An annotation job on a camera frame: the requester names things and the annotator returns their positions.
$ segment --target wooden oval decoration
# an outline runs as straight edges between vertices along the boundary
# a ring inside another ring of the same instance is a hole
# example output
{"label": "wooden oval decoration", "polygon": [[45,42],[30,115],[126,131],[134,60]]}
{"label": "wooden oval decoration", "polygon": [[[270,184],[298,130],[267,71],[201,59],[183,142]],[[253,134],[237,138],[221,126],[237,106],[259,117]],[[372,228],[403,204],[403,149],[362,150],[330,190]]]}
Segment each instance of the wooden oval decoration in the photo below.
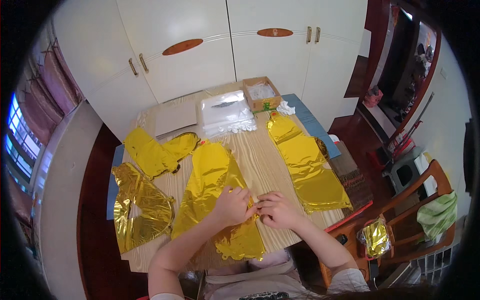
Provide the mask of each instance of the wooden oval decoration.
{"label": "wooden oval decoration", "polygon": [[282,28],[267,28],[257,31],[259,36],[269,36],[269,37],[278,37],[278,36],[291,36],[293,32],[288,29]]}
{"label": "wooden oval decoration", "polygon": [[193,47],[196,47],[203,42],[204,40],[202,40],[201,38],[189,39],[187,41],[179,42],[178,44],[170,46],[165,51],[163,51],[163,55],[172,55],[187,51],[188,49],[192,49]]}

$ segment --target right hand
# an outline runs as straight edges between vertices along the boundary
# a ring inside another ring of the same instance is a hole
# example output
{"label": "right hand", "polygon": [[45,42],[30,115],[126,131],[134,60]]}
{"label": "right hand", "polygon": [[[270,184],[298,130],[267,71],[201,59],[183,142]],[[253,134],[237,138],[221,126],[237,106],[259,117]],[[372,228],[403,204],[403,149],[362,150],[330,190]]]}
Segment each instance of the right hand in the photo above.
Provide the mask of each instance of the right hand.
{"label": "right hand", "polygon": [[245,222],[257,211],[256,206],[248,208],[250,195],[249,189],[226,186],[216,200],[215,207],[210,213],[211,217],[223,226],[222,229]]}
{"label": "right hand", "polygon": [[294,229],[305,218],[292,202],[280,192],[269,192],[257,197],[257,213],[262,222],[271,228]]}

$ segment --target hair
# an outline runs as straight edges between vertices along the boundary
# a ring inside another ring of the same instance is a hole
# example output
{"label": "hair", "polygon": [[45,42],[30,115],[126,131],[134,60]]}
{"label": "hair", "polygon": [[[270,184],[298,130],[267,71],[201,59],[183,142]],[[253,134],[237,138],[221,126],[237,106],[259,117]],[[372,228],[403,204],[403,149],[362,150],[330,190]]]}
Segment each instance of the hair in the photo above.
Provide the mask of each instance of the hair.
{"label": "hair", "polygon": [[407,299],[407,300],[430,300],[434,299],[435,286],[419,284],[412,286],[401,286],[371,290],[368,292],[345,292],[338,294],[316,295],[305,294],[295,299],[302,300],[385,300],[385,299]]}

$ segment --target green cloth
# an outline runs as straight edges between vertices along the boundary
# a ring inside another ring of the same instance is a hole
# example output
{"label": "green cloth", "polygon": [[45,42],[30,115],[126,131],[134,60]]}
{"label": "green cloth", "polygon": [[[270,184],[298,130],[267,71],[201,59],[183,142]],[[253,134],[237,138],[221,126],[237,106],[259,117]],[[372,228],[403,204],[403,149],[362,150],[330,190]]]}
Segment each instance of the green cloth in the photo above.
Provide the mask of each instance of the green cloth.
{"label": "green cloth", "polygon": [[456,193],[442,195],[420,207],[417,212],[419,222],[430,240],[445,232],[456,221]]}

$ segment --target brass handle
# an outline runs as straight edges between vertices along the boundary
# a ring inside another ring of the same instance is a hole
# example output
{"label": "brass handle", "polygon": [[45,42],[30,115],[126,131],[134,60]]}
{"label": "brass handle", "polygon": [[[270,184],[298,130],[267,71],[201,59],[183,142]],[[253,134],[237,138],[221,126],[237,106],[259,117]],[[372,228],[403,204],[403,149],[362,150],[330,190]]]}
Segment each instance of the brass handle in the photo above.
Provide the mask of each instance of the brass handle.
{"label": "brass handle", "polygon": [[144,55],[143,55],[143,53],[140,53],[140,54],[138,55],[138,58],[140,58],[140,62],[142,63],[142,66],[144,67],[145,72],[148,72],[147,65],[145,64],[145,61],[144,61]]}
{"label": "brass handle", "polygon": [[315,44],[320,40],[320,27],[317,27],[317,34],[315,37]]}
{"label": "brass handle", "polygon": [[134,74],[135,76],[137,76],[138,73],[137,73],[137,71],[135,71],[135,67],[133,66],[133,63],[132,63],[132,59],[131,59],[131,58],[128,60],[128,63],[130,64],[130,68],[132,68],[133,74]]}
{"label": "brass handle", "polygon": [[307,44],[310,43],[312,40],[312,28],[310,26],[307,27]]}

